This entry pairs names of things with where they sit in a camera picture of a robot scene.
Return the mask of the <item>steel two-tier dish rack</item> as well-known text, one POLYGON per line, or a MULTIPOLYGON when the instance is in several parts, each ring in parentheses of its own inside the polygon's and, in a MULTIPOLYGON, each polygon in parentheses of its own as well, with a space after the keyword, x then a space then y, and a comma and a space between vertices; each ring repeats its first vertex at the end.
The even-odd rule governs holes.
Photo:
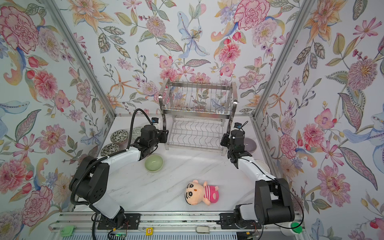
POLYGON ((171 147, 218 151, 225 133, 232 129, 237 110, 236 83, 229 85, 172 82, 159 91, 163 130, 169 130, 166 150, 171 147))

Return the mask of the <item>light green bowl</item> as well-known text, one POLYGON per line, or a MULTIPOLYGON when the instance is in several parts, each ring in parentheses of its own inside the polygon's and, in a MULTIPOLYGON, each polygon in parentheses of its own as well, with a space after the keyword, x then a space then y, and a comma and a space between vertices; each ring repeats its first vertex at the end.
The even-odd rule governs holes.
POLYGON ((164 165, 164 159, 160 155, 150 155, 145 160, 145 168, 150 173, 158 172, 164 165))

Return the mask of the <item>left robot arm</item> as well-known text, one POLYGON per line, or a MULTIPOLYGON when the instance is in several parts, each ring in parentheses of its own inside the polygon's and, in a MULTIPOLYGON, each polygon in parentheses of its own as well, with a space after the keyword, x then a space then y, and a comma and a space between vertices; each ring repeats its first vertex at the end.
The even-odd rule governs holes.
POLYGON ((120 228, 126 222, 125 210, 107 193, 110 174, 131 163, 145 159, 159 144, 168 140, 168 130, 159 130, 155 125, 141 128, 140 137, 127 148, 101 158, 86 157, 73 176, 69 189, 73 205, 89 206, 101 215, 113 228, 120 228))

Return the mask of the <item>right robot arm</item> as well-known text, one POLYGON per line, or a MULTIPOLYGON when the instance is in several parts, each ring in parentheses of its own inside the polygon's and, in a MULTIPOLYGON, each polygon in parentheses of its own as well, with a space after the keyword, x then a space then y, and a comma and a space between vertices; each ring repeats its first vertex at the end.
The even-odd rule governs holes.
POLYGON ((221 146, 228 149, 231 163, 254 182, 253 202, 237 205, 234 209, 236 223, 242 227, 248 223, 264 226, 292 222, 295 209, 288 182, 267 173, 245 150, 244 139, 243 130, 231 130, 221 140, 221 146))

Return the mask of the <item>lilac purple bowl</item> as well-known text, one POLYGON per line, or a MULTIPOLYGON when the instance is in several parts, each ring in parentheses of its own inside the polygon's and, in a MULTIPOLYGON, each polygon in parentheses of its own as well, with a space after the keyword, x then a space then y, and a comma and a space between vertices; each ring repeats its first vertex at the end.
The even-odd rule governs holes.
POLYGON ((250 138, 244 139, 244 145, 245 145, 245 151, 247 151, 249 153, 253 153, 257 149, 257 143, 250 138))

